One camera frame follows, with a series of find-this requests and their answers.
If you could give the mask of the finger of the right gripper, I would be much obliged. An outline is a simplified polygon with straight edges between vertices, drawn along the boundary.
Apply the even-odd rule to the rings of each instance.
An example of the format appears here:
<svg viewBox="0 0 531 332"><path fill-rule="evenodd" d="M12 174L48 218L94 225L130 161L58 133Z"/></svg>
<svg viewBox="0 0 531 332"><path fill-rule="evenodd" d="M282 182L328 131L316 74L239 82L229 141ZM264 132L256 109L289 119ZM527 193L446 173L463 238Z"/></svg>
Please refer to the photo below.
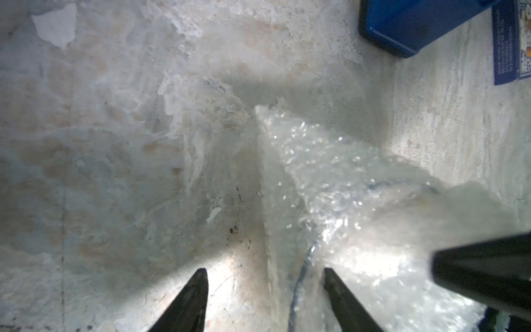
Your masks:
<svg viewBox="0 0 531 332"><path fill-rule="evenodd" d="M530 234L439 250L431 276L438 286L530 320Z"/></svg>

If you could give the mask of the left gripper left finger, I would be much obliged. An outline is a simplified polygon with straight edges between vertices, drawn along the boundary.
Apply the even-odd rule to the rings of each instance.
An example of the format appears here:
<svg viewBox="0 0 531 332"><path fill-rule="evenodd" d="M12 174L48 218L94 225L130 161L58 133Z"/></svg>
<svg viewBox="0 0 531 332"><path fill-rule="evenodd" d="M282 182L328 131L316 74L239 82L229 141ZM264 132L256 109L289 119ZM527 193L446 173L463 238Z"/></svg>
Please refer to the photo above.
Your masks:
<svg viewBox="0 0 531 332"><path fill-rule="evenodd" d="M209 284L199 268L148 332L204 332Z"/></svg>

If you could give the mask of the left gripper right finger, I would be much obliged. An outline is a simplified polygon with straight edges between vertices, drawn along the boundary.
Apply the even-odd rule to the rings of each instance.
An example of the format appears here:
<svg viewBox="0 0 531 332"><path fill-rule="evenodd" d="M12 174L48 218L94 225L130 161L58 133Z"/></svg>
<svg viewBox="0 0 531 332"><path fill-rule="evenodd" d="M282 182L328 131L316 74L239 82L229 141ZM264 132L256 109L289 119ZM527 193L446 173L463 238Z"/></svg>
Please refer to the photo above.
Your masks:
<svg viewBox="0 0 531 332"><path fill-rule="evenodd" d="M324 289L343 331L383 332L332 268L324 269Z"/></svg>

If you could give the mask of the blue patterned ceramic bowl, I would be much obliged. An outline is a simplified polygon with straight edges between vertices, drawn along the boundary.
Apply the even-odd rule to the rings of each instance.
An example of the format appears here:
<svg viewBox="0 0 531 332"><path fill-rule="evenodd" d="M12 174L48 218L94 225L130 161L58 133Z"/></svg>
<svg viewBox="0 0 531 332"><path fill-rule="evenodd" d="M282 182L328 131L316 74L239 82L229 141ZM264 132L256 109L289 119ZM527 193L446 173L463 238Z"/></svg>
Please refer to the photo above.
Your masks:
<svg viewBox="0 0 531 332"><path fill-rule="evenodd" d="M367 185L363 190L359 190L354 196L355 201L360 199L368 199L370 196L375 196L378 192L390 192L391 190L398 189L399 187L406 187L409 193L406 193L406 198L412 198L414 194L421 192L428 192L433 194L439 194L433 185L429 183L423 183L419 181L413 181L411 179L398 179L391 181L378 181ZM308 271L311 269L312 259L315 257L315 252L320 247L320 239L316 239L312 246L308 249L304 263L300 269L299 276L295 283L295 290L290 303L290 312L288 316L288 328L287 331L295 331L297 327L297 312L296 307L300 303L302 296L302 288L305 279L307 278Z"/></svg>

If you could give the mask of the clear bubble wrap sheet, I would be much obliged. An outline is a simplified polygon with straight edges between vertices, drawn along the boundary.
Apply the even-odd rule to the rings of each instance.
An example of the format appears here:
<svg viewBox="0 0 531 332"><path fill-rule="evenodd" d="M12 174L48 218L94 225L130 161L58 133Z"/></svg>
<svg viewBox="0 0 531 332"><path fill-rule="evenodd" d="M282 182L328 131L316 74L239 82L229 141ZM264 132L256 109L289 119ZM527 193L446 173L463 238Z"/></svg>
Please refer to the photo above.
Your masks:
<svg viewBox="0 0 531 332"><path fill-rule="evenodd" d="M268 277L276 331L287 331L295 283L308 249L320 247L296 307L295 331L338 331L324 290L332 268L385 331L475 331L485 306L433 282L432 254L522 231L482 185L454 187L398 156L285 109L255 108ZM354 196L378 181L411 179L439 194L412 198L406 187Z"/></svg>

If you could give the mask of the small patterned card box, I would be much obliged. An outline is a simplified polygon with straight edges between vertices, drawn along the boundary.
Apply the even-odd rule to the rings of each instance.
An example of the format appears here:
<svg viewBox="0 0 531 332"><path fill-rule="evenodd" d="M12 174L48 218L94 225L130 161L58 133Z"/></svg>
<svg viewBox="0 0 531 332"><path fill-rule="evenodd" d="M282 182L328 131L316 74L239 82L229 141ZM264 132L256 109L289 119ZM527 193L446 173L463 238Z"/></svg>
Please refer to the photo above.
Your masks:
<svg viewBox="0 0 531 332"><path fill-rule="evenodd" d="M530 0L505 0L492 7L494 84L530 77Z"/></svg>

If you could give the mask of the blue tape dispenser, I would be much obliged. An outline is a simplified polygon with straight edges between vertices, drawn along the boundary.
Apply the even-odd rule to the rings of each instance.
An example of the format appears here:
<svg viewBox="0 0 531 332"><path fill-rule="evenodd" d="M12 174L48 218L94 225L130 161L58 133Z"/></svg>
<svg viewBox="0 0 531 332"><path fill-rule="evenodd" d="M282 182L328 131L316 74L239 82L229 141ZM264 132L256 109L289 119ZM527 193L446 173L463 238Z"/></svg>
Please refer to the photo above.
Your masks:
<svg viewBox="0 0 531 332"><path fill-rule="evenodd" d="M358 32L400 58L422 48L497 4L496 0L364 0Z"/></svg>

